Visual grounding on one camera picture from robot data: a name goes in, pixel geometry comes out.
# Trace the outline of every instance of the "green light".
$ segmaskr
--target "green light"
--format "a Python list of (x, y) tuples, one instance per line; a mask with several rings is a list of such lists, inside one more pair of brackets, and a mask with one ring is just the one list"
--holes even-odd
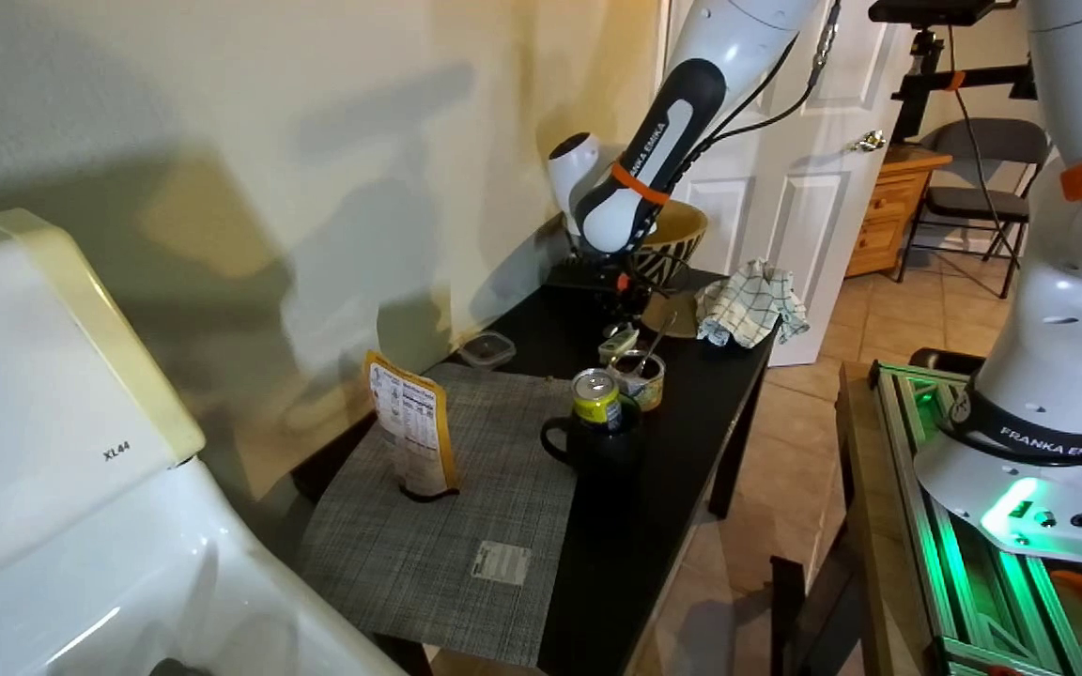
[(1022, 504), (1031, 504), (1038, 490), (1039, 490), (1038, 477), (1017, 477), (1017, 482), (993, 504), (993, 512), (983, 512), (982, 526), (983, 526), (996, 541), (1006, 541), (1011, 522), (1022, 517)]

